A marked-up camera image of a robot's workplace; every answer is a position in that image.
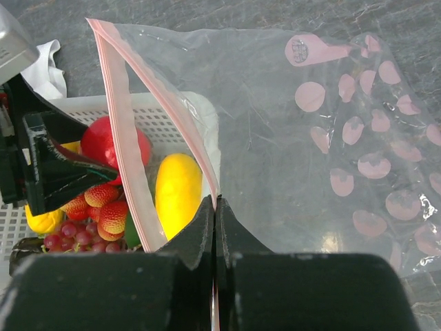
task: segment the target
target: plastic basket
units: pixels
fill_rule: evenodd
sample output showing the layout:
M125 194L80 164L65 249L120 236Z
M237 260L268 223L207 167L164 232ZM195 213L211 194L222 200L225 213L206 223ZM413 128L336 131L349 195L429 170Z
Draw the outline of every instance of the plastic basket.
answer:
M183 94L201 112L205 126L209 128L209 134L204 137L210 160L213 163L216 176L219 177L220 152L217 147L217 116L213 105L199 94L183 92ZM52 100L56 107L81 121L90 125L93 121L107 114L107 101L105 96L78 97ZM183 152L189 154L189 148L181 134L170 121L169 117L159 105L158 101L150 93L132 94L132 107L136 120L136 126L149 137L152 143L152 159L149 162L149 180L154 184L155 170L161 160L172 153ZM203 197L209 194L204 180ZM25 237L33 237L33 233L26 222L23 208L12 208L11 205L3 205L0 209L0 288L5 288L10 280L9 256L13 245Z

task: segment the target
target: white cloth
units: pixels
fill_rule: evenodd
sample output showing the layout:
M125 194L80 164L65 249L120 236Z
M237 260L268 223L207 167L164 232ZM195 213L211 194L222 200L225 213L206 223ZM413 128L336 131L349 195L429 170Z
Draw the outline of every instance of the white cloth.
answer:
M23 70L21 75L46 100L62 99L68 95L64 71L58 69L54 62L54 53L60 49L60 42L52 40L37 46L40 57L31 66Z

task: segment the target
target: green leaf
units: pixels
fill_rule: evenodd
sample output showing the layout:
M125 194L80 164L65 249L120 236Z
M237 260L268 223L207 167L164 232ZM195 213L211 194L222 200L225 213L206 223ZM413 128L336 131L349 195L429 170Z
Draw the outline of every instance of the green leaf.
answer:
M141 244L141 240L139 239L138 232L136 231L135 224L133 223L133 218L130 212L125 218L124 239L127 243L128 248L133 248Z

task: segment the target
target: yellow lemon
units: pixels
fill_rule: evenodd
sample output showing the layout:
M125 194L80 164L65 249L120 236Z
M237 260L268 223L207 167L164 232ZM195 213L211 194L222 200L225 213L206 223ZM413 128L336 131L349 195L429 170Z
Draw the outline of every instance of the yellow lemon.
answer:
M168 240L193 219L201 204L202 172L185 154L171 154L159 166L155 204Z
M38 234L53 232L63 220L63 211L61 209L39 216L32 216L29 206L25 205L25 214L29 228Z
M73 153L79 153L80 150L80 142L74 141L73 143L63 143L61 144L66 150L69 150Z

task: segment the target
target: gray countertop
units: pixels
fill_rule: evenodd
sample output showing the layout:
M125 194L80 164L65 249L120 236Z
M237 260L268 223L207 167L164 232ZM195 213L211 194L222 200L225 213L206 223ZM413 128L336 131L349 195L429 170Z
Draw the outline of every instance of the gray countertop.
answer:
M441 105L441 2L438 0L3 0L37 43L58 39L68 96L103 94L92 31L85 17L114 23L201 28L282 28L348 40L378 34L437 119Z

